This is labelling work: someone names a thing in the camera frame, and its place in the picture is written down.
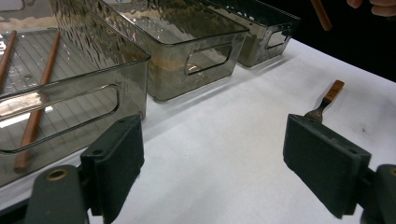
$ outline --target wooden stick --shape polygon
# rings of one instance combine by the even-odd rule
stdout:
[[[312,6],[314,7],[315,11],[317,12],[318,18],[320,23],[325,31],[330,31],[332,29],[332,22],[329,19],[329,16],[324,9],[321,0],[311,0]]]
[[[17,31],[13,30],[9,37],[6,50],[4,51],[3,57],[0,61],[0,93],[3,93],[3,83],[6,79],[6,71],[8,67],[9,57],[11,57],[12,47],[14,46],[15,39],[17,38]]]
[[[58,49],[60,37],[61,34],[58,31],[55,36],[55,40],[53,41],[52,48],[49,53],[49,60],[47,61],[46,67],[44,69],[44,74],[43,77],[41,78],[40,85],[45,85],[50,82],[50,75],[51,75],[53,63],[55,61],[56,51]],[[30,113],[25,131],[23,133],[23,138],[21,140],[21,147],[24,147],[35,141],[38,124],[40,122],[40,117],[42,112],[43,109],[39,109],[37,111]],[[29,168],[29,165],[30,165],[29,151],[26,149],[20,152],[15,158],[14,171],[17,174],[24,173]]]

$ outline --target human hand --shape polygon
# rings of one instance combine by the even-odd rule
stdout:
[[[346,0],[354,8],[361,6],[363,0]],[[377,16],[391,17],[396,16],[396,0],[370,0],[373,4],[372,13]]]

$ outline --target clear plastic bin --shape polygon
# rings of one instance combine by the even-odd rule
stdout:
[[[152,56],[148,93],[167,101],[229,76],[248,29],[191,0],[80,0]]]
[[[24,18],[34,12],[31,7],[40,16]],[[2,17],[3,49],[10,33],[5,27],[13,22],[18,34],[0,95],[0,186],[88,146],[118,119],[146,116],[149,54],[81,3],[35,0]],[[61,40],[50,83],[40,85],[58,29]],[[45,112],[35,140],[21,146],[29,114],[38,109]],[[21,151],[29,152],[30,166],[17,174],[15,158]]]
[[[195,0],[248,27],[238,62],[252,67],[283,53],[300,18],[257,0]]]

